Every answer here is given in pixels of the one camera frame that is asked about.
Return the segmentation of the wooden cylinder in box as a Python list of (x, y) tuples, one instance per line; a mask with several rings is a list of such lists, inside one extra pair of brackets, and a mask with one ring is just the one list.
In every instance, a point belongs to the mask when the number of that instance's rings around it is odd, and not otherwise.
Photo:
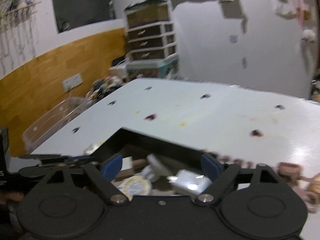
[(132, 167), (134, 170), (141, 170), (148, 166), (148, 161), (146, 159), (137, 159), (132, 161)]

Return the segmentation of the white charger adapter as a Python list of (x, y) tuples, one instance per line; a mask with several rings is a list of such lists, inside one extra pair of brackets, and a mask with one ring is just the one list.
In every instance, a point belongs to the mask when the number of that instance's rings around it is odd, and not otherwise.
[(196, 198), (212, 184), (206, 176), (188, 170), (180, 170), (175, 176), (168, 176), (167, 180), (176, 194), (191, 198)]

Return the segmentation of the round white yellow tin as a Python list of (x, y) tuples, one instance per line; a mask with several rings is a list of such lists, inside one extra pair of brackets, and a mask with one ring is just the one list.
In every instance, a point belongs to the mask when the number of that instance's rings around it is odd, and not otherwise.
[(148, 179), (143, 176), (132, 176), (125, 179), (119, 186), (118, 189), (132, 199), (133, 196), (148, 196), (152, 190), (152, 184)]

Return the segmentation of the glass fish tank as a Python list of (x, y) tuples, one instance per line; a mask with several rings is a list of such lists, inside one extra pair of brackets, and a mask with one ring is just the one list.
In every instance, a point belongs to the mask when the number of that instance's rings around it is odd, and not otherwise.
[(170, 21), (166, 0), (146, 0), (128, 6), (124, 10), (129, 28), (155, 22)]

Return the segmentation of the black storage box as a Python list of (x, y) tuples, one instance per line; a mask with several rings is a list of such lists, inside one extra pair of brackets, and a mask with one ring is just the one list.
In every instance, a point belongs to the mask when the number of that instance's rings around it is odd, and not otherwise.
[(130, 156), (147, 158), (148, 155), (154, 154), (172, 172), (172, 176), (180, 170), (206, 176), (201, 167), (201, 156), (206, 152), (148, 137), (128, 129), (121, 128), (116, 131), (92, 155), (103, 162), (117, 153), (122, 159)]

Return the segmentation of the white plush wall toy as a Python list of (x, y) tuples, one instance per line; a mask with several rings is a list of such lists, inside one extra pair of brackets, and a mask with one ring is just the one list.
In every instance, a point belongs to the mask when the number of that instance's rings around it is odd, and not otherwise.
[(301, 40), (303, 42), (315, 43), (315, 41), (316, 41), (315, 31), (312, 29), (304, 29), (302, 32)]

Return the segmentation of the pile of plush toys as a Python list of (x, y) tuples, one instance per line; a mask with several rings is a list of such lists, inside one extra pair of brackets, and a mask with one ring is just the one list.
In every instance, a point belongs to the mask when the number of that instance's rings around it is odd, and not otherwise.
[(95, 80), (85, 98), (89, 105), (93, 105), (117, 89), (126, 84), (126, 80), (118, 76), (108, 76), (104, 79)]

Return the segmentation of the teal patterned storage box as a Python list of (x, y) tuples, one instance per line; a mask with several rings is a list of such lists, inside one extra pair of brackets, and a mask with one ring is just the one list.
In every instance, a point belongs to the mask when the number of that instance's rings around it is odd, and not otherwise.
[(175, 54), (161, 60), (132, 61), (126, 65), (130, 80), (139, 77), (176, 79), (179, 74), (179, 58)]

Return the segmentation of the pink eyelash curler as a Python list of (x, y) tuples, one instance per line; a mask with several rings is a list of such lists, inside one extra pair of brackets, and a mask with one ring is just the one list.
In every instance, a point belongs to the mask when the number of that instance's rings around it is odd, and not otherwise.
[(299, 195), (310, 213), (319, 210), (319, 174), (305, 177), (302, 166), (285, 162), (278, 163), (275, 171)]

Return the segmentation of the clear plastic storage bin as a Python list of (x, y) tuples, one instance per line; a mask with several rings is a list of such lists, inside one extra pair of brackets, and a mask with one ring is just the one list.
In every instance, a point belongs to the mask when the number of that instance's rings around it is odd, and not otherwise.
[(22, 139), (26, 152), (33, 152), (54, 133), (85, 111), (87, 107), (86, 98), (73, 96), (53, 107), (23, 132)]

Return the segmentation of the plastic drawer tower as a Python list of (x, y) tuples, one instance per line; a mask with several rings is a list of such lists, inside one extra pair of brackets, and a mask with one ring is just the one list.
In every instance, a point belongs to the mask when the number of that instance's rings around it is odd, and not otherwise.
[(133, 61), (165, 60), (177, 55), (174, 23), (160, 21), (127, 30), (129, 57)]

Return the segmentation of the white wall socket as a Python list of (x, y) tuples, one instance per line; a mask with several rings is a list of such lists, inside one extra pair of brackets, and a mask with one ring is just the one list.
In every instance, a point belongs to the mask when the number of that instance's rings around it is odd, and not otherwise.
[(68, 92), (68, 91), (72, 90), (73, 88), (78, 87), (82, 83), (83, 83), (82, 76), (80, 73), (78, 73), (78, 74), (71, 76), (71, 77), (65, 79), (64, 81), (62, 81), (61, 85), (63, 87), (63, 90), (65, 92)]

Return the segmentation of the clear tape strip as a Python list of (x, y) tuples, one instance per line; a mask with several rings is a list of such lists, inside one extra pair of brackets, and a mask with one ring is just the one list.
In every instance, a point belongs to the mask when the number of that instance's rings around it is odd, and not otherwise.
[(91, 155), (94, 153), (103, 143), (100, 142), (98, 144), (90, 144), (87, 148), (84, 149), (83, 155)]

